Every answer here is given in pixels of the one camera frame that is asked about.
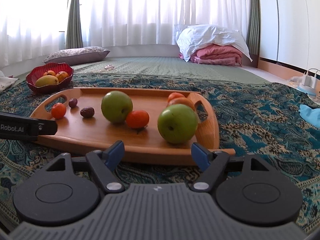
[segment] plastic bag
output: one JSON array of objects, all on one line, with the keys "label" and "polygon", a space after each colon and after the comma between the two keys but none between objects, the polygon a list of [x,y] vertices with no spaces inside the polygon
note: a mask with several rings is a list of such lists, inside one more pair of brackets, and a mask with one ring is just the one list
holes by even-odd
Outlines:
[{"label": "plastic bag", "polygon": [[289,82],[295,82],[295,83],[300,83],[302,82],[302,76],[300,77],[291,77],[288,79]]}]

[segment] mango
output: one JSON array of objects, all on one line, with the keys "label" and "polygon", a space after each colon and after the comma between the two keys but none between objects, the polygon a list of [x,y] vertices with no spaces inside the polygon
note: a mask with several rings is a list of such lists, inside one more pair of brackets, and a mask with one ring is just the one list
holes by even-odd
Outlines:
[{"label": "mango", "polygon": [[39,78],[36,83],[35,86],[36,87],[43,87],[46,85],[57,85],[59,84],[59,80],[58,78],[56,78],[55,76],[43,76],[41,78]]}]

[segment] folded blanket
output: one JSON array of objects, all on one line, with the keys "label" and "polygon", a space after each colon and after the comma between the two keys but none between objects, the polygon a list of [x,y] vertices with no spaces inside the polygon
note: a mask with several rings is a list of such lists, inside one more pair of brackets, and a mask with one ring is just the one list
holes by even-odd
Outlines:
[{"label": "folded blanket", "polygon": [[[183,55],[181,53],[179,54],[179,57],[183,59]],[[242,52],[231,45],[220,46],[217,44],[211,44],[193,53],[189,61],[198,64],[241,66]]]},{"label": "folded blanket", "polygon": [[210,59],[210,58],[199,58],[195,55],[192,55],[189,61],[198,64],[210,64],[210,65],[225,65],[225,66],[235,66],[237,65],[236,57],[229,57],[229,58],[217,58],[217,59]]}]

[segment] teal patterned blanket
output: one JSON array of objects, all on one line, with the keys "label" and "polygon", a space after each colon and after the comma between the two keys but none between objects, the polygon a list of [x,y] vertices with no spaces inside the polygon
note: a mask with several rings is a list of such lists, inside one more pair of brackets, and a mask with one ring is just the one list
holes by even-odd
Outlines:
[{"label": "teal patterned blanket", "polygon": [[[238,156],[258,154],[295,183],[303,194],[297,224],[308,234],[320,224],[320,130],[299,115],[300,104],[318,107],[288,86],[240,84],[192,78],[75,74],[70,87],[129,87],[199,91],[214,106],[221,148]],[[0,111],[29,116],[49,95],[34,95],[25,82],[0,94]],[[1,221],[14,228],[18,219],[12,194],[36,170],[60,152],[33,143],[0,140]],[[116,175],[129,183],[190,182],[196,167],[121,163]]]}]

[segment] red bowl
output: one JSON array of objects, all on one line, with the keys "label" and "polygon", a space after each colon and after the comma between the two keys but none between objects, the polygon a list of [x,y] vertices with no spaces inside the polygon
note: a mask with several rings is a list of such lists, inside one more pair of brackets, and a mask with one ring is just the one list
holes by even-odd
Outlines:
[{"label": "red bowl", "polygon": [[[60,71],[65,71],[68,73],[68,77],[65,78],[61,83],[57,85],[46,85],[43,87],[36,87],[36,81],[41,78],[44,72],[48,70],[53,70],[56,74]],[[31,73],[26,76],[26,82],[28,87],[37,94],[50,94],[67,87],[73,76],[73,68],[71,68],[67,63],[54,63],[50,62],[40,67],[35,67]]]}]

